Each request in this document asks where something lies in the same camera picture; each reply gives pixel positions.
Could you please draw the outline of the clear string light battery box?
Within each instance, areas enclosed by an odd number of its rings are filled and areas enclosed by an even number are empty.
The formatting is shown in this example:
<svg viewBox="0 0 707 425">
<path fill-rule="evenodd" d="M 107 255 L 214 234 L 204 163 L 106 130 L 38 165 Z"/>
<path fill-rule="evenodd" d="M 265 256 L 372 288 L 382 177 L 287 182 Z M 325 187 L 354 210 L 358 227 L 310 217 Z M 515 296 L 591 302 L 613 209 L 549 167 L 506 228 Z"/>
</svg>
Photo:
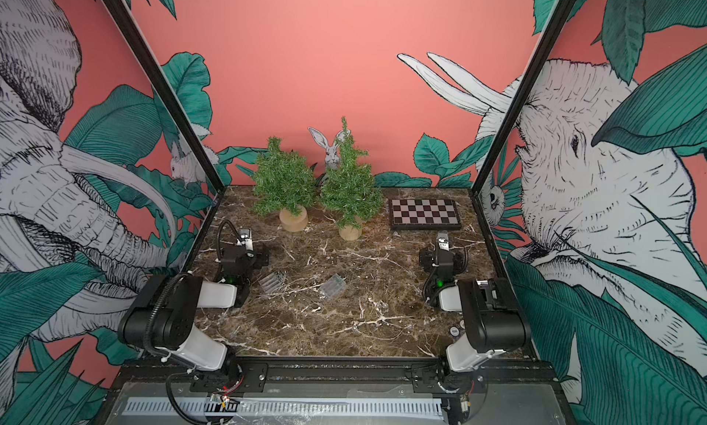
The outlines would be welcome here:
<svg viewBox="0 0 707 425">
<path fill-rule="evenodd" d="M 326 299 L 333 299 L 345 289 L 346 281 L 339 275 L 334 274 L 319 288 L 321 295 Z"/>
</svg>

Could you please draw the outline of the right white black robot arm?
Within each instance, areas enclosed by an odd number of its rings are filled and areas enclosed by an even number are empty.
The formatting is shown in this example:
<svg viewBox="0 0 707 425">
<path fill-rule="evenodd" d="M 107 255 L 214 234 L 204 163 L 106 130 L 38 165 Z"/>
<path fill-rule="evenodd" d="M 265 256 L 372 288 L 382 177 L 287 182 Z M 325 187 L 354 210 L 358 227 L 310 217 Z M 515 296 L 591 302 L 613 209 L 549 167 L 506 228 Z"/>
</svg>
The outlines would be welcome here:
<svg viewBox="0 0 707 425">
<path fill-rule="evenodd" d="M 471 374 L 489 360 L 522 349 L 531 339 L 530 325 L 507 279 L 459 280 L 467 270 L 464 249 L 424 248 L 419 264 L 428 274 L 422 287 L 423 301 L 430 307 L 460 313 L 463 331 L 447 346 L 436 367 L 437 387 L 446 394 L 471 389 Z"/>
</svg>

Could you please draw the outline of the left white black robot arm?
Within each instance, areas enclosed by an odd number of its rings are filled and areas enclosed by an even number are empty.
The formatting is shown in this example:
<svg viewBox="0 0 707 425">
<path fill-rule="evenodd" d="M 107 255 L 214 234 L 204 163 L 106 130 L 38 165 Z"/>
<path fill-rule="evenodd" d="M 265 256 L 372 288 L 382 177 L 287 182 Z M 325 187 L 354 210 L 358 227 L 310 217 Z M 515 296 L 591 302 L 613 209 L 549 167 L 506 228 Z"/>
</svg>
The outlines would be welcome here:
<svg viewBox="0 0 707 425">
<path fill-rule="evenodd" d="M 204 390 L 233 395 L 246 372 L 233 360 L 228 347 L 195 325 L 197 311 L 241 308 L 246 303 L 254 270 L 266 266 L 269 254 L 256 249 L 252 230 L 239 229 L 230 220 L 217 228 L 217 279 L 208 281 L 190 272 L 156 275 L 123 315 L 119 341 L 167 362 L 172 359 L 190 370 L 215 378 Z"/>
</svg>

